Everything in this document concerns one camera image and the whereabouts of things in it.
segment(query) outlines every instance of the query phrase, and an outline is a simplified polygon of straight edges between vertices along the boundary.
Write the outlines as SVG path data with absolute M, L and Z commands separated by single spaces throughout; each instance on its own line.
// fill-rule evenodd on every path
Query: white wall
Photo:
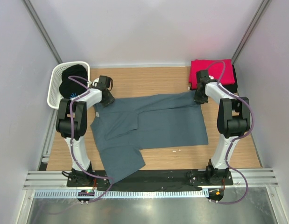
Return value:
M 261 0 L 31 0 L 63 61 L 92 67 L 231 58 Z
M 261 161 L 274 169 L 289 208 L 289 0 L 272 1 L 235 68 L 255 112 Z
M 37 168 L 55 65 L 23 3 L 0 1 L 0 224 L 15 222 L 27 172 Z

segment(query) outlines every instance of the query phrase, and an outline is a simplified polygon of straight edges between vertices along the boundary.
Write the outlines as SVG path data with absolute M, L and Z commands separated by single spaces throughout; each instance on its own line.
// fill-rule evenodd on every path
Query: red folded towel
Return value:
M 190 75 L 189 75 L 189 83 L 191 83 L 191 88 L 196 89 L 197 87 L 197 80 L 196 80 L 196 72 L 200 70 L 205 70 L 210 64 L 215 62 L 217 60 L 194 60 L 191 61 L 191 69 L 190 69 Z M 223 77 L 220 80 L 220 83 L 222 85 L 230 85 L 234 84 L 234 77 L 233 77 L 233 66 L 232 66 L 232 60 L 231 59 L 223 59 L 221 61 L 225 62 L 225 71 L 223 74 Z M 213 76 L 214 79 L 218 79 L 221 75 L 223 69 L 222 63 L 217 63 L 210 67 L 209 75 Z

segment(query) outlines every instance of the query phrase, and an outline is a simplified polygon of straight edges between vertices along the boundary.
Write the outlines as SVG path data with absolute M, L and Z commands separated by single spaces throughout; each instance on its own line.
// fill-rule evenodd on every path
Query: gray fabric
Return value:
M 189 91 L 96 104 L 91 129 L 107 175 L 117 182 L 145 166 L 139 149 L 208 144 L 193 97 Z

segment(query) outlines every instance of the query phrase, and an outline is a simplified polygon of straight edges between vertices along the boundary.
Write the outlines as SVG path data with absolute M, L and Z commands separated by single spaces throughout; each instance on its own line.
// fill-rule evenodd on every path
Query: wooden table surface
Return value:
M 106 75 L 113 79 L 111 93 L 115 98 L 142 97 L 188 91 L 189 70 L 189 67 L 91 69 L 91 80 Z M 202 105 L 202 111 L 209 139 L 208 145 L 140 150 L 146 163 L 142 169 L 205 168 L 219 140 L 218 105 L 209 98 L 209 103 Z M 94 117 L 94 109 L 90 108 L 87 111 L 88 129 L 85 134 L 85 145 L 93 169 L 104 170 L 90 129 Z M 70 170 L 71 164 L 67 144 L 60 134 L 56 133 L 47 170 Z M 260 167 L 251 136 L 238 142 L 231 158 L 231 166 Z

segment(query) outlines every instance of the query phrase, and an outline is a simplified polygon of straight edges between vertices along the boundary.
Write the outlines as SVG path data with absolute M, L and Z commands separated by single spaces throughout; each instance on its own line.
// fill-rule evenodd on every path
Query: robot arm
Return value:
M 208 102 L 208 97 L 211 97 L 219 105 L 217 129 L 220 133 L 220 138 L 215 154 L 209 160 L 203 175 L 200 175 L 199 172 L 191 174 L 194 177 L 193 179 L 201 178 L 200 181 L 194 182 L 193 186 L 202 185 L 202 182 L 204 185 L 210 185 L 211 182 L 220 185 L 222 180 L 226 181 L 227 177 L 230 176 L 226 162 L 229 162 L 239 141 L 234 139 L 243 136 L 250 129 L 250 111 L 242 101 L 230 96 L 228 90 L 218 84 L 216 80 L 211 79 L 207 70 L 197 72 L 196 77 L 197 90 L 194 95 L 194 101 L 198 104 L 204 104 Z M 248 98 L 240 98 L 249 104 Z
M 73 152 L 79 165 L 92 174 L 92 164 L 87 156 L 84 135 L 87 129 L 87 110 L 97 103 L 102 103 L 103 106 L 108 106 L 115 101 L 114 97 L 109 92 L 108 88 L 112 85 L 110 77 L 100 76 L 93 85 L 89 88 L 89 93 L 84 97 L 78 98 L 73 104 L 74 112 L 74 139 Z M 62 99 L 59 103 L 56 130 L 66 141 L 70 150 L 71 140 L 71 123 L 70 123 L 70 103 L 73 99 Z M 92 178 L 86 175 L 76 164 L 72 156 L 72 185 L 68 182 L 68 186 L 75 187 L 78 185 L 88 185 L 92 182 Z

